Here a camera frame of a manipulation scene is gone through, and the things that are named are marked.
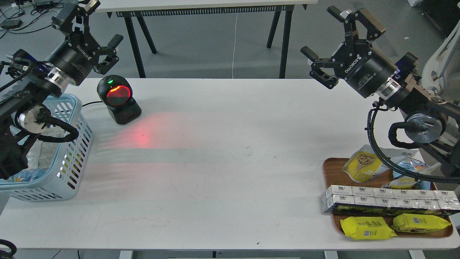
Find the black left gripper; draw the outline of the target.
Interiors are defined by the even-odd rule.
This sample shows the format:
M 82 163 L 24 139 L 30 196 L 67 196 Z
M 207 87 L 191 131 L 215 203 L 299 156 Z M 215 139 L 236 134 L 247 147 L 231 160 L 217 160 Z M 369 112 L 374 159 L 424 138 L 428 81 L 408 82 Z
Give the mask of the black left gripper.
M 66 37 L 46 58 L 46 63 L 64 72 L 75 86 L 81 85 L 92 69 L 105 75 L 119 61 L 117 47 L 122 35 L 116 34 L 108 46 L 100 46 L 90 33 L 89 16 L 99 5 L 99 0 L 65 3 L 59 14 L 51 18 L 51 26 Z

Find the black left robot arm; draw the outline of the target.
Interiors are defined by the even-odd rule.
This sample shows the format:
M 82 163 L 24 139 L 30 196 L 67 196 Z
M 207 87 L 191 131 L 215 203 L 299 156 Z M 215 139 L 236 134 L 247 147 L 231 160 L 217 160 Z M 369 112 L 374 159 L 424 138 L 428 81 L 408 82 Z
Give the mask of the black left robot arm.
M 1 90 L 14 85 L 0 106 L 1 178 L 9 179 L 28 167 L 27 154 L 37 140 L 63 143 L 79 136 L 70 123 L 53 117 L 44 101 L 48 96 L 59 98 L 69 84 L 81 85 L 91 71 L 106 74 L 118 62 L 116 47 L 123 37 L 116 34 L 108 46 L 100 46 L 90 33 L 89 16 L 99 5 L 98 0 L 64 4 L 51 26 L 65 40 L 46 60 L 37 61 L 20 49 L 1 62 L 13 77 Z

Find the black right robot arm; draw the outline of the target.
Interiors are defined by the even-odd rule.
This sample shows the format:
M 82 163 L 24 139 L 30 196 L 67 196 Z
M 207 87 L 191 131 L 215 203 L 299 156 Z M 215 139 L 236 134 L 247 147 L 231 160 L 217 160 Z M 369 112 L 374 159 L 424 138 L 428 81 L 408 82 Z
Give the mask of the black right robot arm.
M 363 98 L 379 96 L 368 113 L 366 131 L 373 152 L 384 165 L 416 180 L 459 184 L 459 141 L 454 145 L 441 141 L 448 120 L 459 123 L 459 106 L 421 85 L 416 56 L 407 53 L 392 63 L 372 46 L 386 28 L 368 10 L 341 11 L 331 5 L 327 12 L 343 24 L 344 41 L 330 58 L 319 58 L 309 47 L 302 47 L 302 54 L 312 62 L 309 75 L 330 90 L 342 79 Z M 374 136 L 375 118 L 383 105 L 405 114 L 403 122 L 390 126 L 390 143 L 426 151 L 441 164 L 442 177 L 403 169 L 383 153 Z

